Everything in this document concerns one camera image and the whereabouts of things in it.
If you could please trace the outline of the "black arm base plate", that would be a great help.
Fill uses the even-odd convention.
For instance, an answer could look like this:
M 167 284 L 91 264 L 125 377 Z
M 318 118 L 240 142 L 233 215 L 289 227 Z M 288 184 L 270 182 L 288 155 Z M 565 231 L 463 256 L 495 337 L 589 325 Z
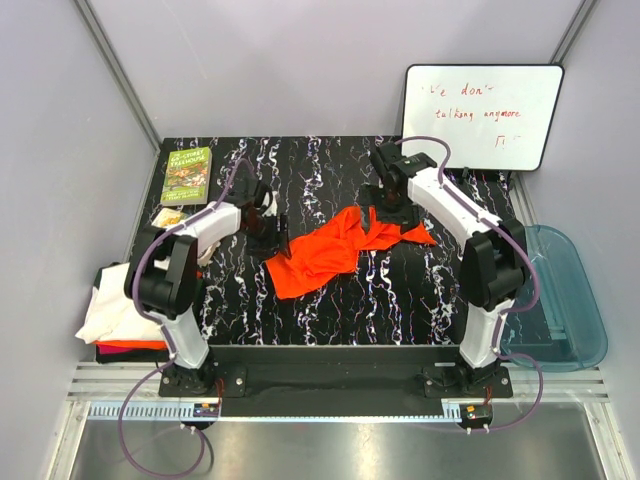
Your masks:
M 168 368 L 162 397 L 392 390 L 427 398 L 508 399 L 506 366 L 473 370 L 456 346 L 214 346 L 200 370 Z

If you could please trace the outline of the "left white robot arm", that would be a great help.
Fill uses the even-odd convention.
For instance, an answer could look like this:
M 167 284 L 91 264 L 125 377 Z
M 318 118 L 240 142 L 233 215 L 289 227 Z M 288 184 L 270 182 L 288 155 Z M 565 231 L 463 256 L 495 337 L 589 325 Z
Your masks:
M 287 215 L 279 194 L 261 180 L 225 189 L 222 199 L 171 228 L 149 226 L 138 236 L 124 281 L 137 313 L 157 324 L 171 365 L 164 379 L 196 396 L 215 386 L 210 347 L 200 333 L 196 303 L 203 288 L 199 260 L 229 236 L 242 233 L 247 253 L 268 260 L 290 254 Z

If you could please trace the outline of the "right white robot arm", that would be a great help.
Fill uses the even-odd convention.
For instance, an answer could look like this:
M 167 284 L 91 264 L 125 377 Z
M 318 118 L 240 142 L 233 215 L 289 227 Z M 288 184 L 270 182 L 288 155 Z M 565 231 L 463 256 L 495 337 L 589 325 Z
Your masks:
M 377 221 L 407 233 L 419 226 L 421 208 L 447 229 L 462 249 L 458 274 L 468 303 L 466 327 L 451 376 L 457 390 L 476 396 L 499 367 L 499 336 L 505 317 L 529 278 L 524 226 L 480 207 L 444 175 L 425 153 L 404 156 L 394 142 L 370 153 L 378 185 L 359 190 L 359 204 Z

